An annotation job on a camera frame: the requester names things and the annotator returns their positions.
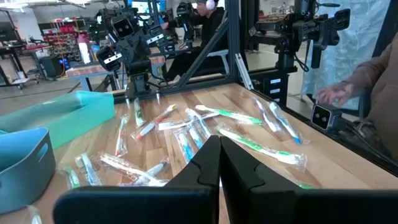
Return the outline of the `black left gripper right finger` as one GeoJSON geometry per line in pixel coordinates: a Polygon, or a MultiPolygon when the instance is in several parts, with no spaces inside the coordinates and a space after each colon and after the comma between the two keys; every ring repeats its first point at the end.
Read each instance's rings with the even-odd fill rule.
{"type": "Polygon", "coordinates": [[[222,137],[231,223],[397,223],[396,190],[303,189],[222,137]]]}

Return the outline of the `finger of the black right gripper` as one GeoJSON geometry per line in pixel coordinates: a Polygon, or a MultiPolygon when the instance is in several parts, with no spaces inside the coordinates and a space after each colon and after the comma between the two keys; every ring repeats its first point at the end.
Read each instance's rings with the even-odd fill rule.
{"type": "Polygon", "coordinates": [[[121,51],[111,46],[103,46],[96,52],[96,58],[100,65],[109,72],[121,68],[121,51]]]}
{"type": "Polygon", "coordinates": [[[150,44],[156,44],[158,47],[165,46],[164,30],[160,25],[151,27],[144,31],[143,46],[148,47],[150,44]]]}

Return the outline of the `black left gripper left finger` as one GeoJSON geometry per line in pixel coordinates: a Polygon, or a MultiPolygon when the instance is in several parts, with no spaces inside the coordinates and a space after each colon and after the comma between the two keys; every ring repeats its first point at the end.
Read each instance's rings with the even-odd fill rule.
{"type": "Polygon", "coordinates": [[[55,223],[218,223],[221,142],[211,136],[163,187],[80,187],[53,208],[55,223]]]}

